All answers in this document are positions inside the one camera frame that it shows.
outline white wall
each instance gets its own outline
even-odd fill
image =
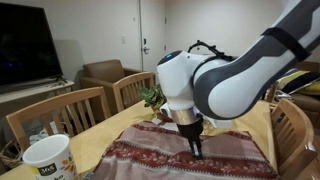
[[[138,0],[0,1],[45,8],[64,77],[77,84],[86,63],[116,58],[141,69]]]
[[[279,0],[168,0],[168,52],[185,50],[201,40],[228,55],[239,56],[281,14]],[[210,53],[205,47],[192,53]]]

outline black tv screen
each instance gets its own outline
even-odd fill
[[[0,87],[62,75],[44,9],[0,3]]]

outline white door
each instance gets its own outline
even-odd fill
[[[165,0],[140,0],[140,22],[142,68],[157,73],[165,56]]]

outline basket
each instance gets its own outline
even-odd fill
[[[1,150],[0,158],[6,166],[13,169],[22,164],[20,154],[21,149],[19,144],[15,140],[12,140]]]

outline white mug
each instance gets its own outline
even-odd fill
[[[31,145],[22,158],[36,180],[76,180],[79,176],[69,146],[68,136],[55,134]]]

